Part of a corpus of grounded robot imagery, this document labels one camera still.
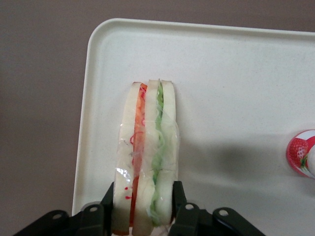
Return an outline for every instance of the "plastic wrap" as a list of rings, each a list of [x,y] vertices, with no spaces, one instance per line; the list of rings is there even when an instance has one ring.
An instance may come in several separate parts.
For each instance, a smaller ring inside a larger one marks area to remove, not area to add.
[[[172,83],[133,83],[119,134],[113,233],[167,235],[179,139]]]

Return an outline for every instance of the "plastic tray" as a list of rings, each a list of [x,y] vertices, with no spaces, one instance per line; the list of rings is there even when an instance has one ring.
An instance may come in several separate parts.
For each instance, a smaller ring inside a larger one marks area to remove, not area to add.
[[[315,33],[112,19],[87,53],[73,214],[114,181],[133,81],[172,80],[179,180],[212,212],[231,207],[266,235],[314,235],[315,180],[285,159],[315,128]]]

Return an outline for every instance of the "strawberry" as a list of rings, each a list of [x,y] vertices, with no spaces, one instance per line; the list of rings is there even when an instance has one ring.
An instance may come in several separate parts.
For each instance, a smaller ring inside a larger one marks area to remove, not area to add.
[[[309,145],[304,139],[294,138],[288,147],[288,159],[298,168],[307,167],[307,151]]]

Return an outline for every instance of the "shredded lettuce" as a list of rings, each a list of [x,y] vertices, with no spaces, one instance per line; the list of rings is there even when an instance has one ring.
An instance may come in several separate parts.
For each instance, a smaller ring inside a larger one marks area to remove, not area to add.
[[[162,122],[162,115],[163,115],[163,105],[164,105],[164,100],[163,100],[163,86],[161,81],[159,81],[158,84],[158,89],[157,89],[157,118],[156,118],[156,130],[159,133],[158,139],[159,139],[159,144],[158,144],[158,149],[157,152],[155,153],[153,159],[152,159],[152,164],[151,167],[153,169],[153,181],[154,185],[157,183],[157,178],[158,174],[161,170],[162,166],[162,160],[163,160],[163,153],[165,150],[165,140],[162,134],[162,128],[161,128],[161,122]],[[159,193],[157,190],[155,190],[152,200],[151,200],[151,205],[150,205],[150,215],[152,218],[152,222],[154,226],[159,226],[160,225],[160,220],[159,216],[156,211],[156,201],[159,197]]]

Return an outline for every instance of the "gray table surface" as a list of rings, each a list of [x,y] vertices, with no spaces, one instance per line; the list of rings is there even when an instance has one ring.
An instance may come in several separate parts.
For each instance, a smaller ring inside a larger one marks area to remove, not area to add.
[[[0,1],[0,235],[71,212],[87,44],[110,18],[315,32],[313,0]]]

